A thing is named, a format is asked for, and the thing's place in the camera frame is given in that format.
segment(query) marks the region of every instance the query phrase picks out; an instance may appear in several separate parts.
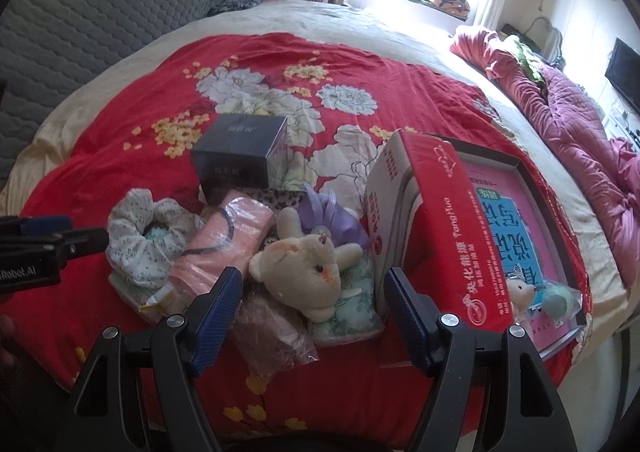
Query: television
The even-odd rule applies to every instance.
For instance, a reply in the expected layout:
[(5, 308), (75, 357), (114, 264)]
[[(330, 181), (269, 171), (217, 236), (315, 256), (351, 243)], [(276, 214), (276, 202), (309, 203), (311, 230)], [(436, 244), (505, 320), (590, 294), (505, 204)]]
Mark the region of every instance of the television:
[(640, 114), (640, 54), (616, 38), (605, 72), (613, 88)]

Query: red floral blanket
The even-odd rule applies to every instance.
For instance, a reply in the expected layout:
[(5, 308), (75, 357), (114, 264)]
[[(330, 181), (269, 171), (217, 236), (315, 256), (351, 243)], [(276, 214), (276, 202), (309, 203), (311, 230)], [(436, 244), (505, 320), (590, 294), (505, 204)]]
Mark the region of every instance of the red floral blanket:
[[(71, 158), (40, 182), (22, 213), (65, 213), (76, 227), (105, 226), (113, 206), (135, 187), (196, 212), (201, 205), (189, 151), (217, 114), (229, 112), (287, 115), (287, 188), (305, 182), (331, 188), (341, 204), (359, 212), (368, 168), (398, 128), (457, 137), (523, 159), (559, 212), (537, 168), (479, 107), (488, 103), (478, 88), (346, 46), (289, 34), (204, 38), (117, 95)], [(563, 222), (560, 213), (556, 217)], [(564, 233), (585, 285), (577, 242), (570, 229)], [(2, 306), (17, 322), (18, 342), (65, 387), (105, 326), (127, 332), (145, 327), (108, 284), (110, 271), (104, 255), (72, 261), (60, 285), (21, 292)], [(414, 368), (379, 368), (377, 345), (370, 340), (321, 349), (317, 363), (277, 374), (266, 385), (226, 342), (198, 390), (220, 435), (309, 428), (403, 446), (431, 382)], [(570, 366), (571, 349), (548, 362), (556, 384)], [(150, 375), (143, 378), (149, 394)], [(155, 395), (147, 399), (150, 418), (160, 421)], [(482, 392), (474, 391), (465, 431), (477, 424), (481, 400)]]

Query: white scrunchie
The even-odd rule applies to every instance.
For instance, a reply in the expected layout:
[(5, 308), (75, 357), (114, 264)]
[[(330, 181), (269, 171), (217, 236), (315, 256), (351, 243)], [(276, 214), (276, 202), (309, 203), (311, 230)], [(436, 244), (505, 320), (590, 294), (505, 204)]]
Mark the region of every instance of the white scrunchie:
[[(153, 222), (166, 225), (168, 232), (150, 241), (143, 233)], [(162, 287), (171, 266), (201, 226), (199, 216), (175, 200), (155, 203), (150, 190), (131, 189), (109, 215), (107, 260), (134, 285)]]

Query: dark gray gift box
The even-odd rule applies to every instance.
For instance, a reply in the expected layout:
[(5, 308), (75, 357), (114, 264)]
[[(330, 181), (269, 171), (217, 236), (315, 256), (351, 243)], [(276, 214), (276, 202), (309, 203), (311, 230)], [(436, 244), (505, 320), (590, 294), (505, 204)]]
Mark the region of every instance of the dark gray gift box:
[(287, 172), (287, 118), (222, 114), (191, 149), (206, 197), (228, 187), (279, 189)]

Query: screw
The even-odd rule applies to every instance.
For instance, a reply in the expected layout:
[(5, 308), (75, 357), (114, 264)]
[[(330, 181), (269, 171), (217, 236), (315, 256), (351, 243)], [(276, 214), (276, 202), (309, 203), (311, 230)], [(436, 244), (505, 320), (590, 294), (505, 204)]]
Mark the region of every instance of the screw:
[(107, 329), (105, 329), (102, 332), (102, 338), (106, 340), (111, 340), (112, 338), (115, 338), (117, 334), (118, 334), (118, 328), (110, 326), (110, 327), (107, 327)]
[(182, 315), (171, 315), (169, 318), (167, 318), (166, 324), (169, 327), (180, 327), (182, 324), (184, 324), (184, 317)]
[(527, 332), (524, 330), (524, 327), (513, 325), (509, 327), (509, 332), (515, 336), (516, 338), (522, 338)]
[(449, 327), (455, 327), (460, 323), (460, 319), (451, 313), (442, 315), (442, 317), (440, 317), (440, 321)]

